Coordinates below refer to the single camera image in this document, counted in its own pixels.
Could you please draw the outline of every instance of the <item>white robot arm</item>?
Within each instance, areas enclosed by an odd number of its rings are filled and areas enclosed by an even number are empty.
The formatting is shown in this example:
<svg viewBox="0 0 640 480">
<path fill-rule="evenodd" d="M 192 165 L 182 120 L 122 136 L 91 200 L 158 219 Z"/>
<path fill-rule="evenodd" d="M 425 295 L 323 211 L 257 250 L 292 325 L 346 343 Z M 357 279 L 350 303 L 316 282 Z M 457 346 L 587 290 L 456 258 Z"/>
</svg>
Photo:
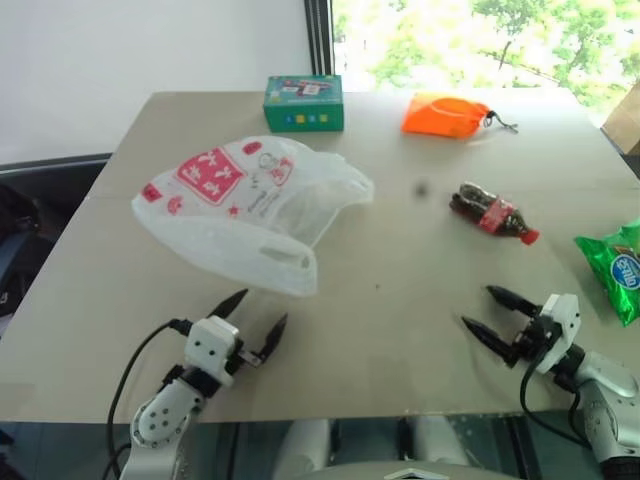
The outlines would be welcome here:
<svg viewBox="0 0 640 480">
<path fill-rule="evenodd" d="M 185 366 L 176 365 L 163 387 L 140 406 L 131 422 L 131 454 L 122 480 L 189 478 L 190 426 L 220 387 L 233 384 L 233 374 L 248 363 L 262 365 L 278 345 L 287 316 L 267 335 L 258 353 L 247 351 L 238 330 L 223 317 L 237 306 L 246 290 L 220 304 L 208 318 L 187 322 Z"/>
<path fill-rule="evenodd" d="M 640 478 L 638 380 L 623 365 L 596 352 L 585 353 L 573 343 L 580 327 L 578 298 L 551 295 L 538 306 L 502 287 L 487 289 L 499 304 L 524 313 L 531 321 L 511 345 L 482 323 L 463 317 L 467 328 L 508 366 L 513 367 L 521 358 L 530 362 L 527 381 L 529 370 L 551 372 L 560 388 L 576 395 L 572 412 L 582 400 L 586 438 L 572 424 L 577 437 L 569 439 L 593 451 L 606 479 Z M 522 388 L 520 401 L 532 420 L 544 423 L 526 408 Z"/>
</svg>

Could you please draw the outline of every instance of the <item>green box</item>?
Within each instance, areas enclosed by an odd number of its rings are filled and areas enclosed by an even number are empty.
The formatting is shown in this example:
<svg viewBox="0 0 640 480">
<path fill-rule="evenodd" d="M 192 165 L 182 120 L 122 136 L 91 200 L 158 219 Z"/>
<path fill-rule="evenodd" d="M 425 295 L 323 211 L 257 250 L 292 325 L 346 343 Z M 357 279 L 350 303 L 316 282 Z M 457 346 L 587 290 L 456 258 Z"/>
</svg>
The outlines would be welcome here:
<svg viewBox="0 0 640 480">
<path fill-rule="evenodd" d="M 339 75 L 269 77 L 264 114 L 272 132 L 344 129 Z"/>
</svg>

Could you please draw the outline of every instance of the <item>soda bottle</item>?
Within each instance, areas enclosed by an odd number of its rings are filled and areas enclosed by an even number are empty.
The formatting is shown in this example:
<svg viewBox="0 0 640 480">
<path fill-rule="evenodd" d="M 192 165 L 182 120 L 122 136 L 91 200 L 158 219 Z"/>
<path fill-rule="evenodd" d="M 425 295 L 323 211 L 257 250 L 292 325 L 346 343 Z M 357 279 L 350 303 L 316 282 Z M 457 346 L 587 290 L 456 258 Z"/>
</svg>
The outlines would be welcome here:
<svg viewBox="0 0 640 480">
<path fill-rule="evenodd" d="M 527 226 L 520 211 L 512 204 L 470 182 L 460 185 L 449 206 L 494 235 L 518 237 L 526 245 L 531 245 L 540 236 L 540 232 Z"/>
</svg>

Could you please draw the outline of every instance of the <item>orange pouch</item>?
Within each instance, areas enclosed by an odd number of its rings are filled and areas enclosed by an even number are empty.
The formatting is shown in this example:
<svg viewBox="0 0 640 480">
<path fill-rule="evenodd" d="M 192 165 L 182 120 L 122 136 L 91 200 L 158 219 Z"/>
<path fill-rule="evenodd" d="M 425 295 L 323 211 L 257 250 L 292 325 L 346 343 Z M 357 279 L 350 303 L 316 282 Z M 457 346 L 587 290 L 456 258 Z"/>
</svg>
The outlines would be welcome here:
<svg viewBox="0 0 640 480">
<path fill-rule="evenodd" d="M 467 138 L 476 133 L 490 112 L 482 103 L 462 98 L 417 94 L 411 99 L 402 130 L 445 137 Z"/>
</svg>

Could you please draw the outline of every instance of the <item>white plastic bag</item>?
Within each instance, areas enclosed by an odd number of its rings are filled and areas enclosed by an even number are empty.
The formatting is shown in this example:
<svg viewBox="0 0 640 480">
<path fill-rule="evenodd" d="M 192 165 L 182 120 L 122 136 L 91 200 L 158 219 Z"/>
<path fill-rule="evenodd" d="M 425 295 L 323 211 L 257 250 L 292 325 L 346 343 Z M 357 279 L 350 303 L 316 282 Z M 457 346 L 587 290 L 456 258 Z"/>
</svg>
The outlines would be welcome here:
<svg viewBox="0 0 640 480">
<path fill-rule="evenodd" d="M 373 200 L 373 183 L 337 154 L 249 137 L 196 155 L 132 201 L 136 218 L 185 260 L 234 280 L 313 295 L 311 247 L 338 212 Z"/>
</svg>

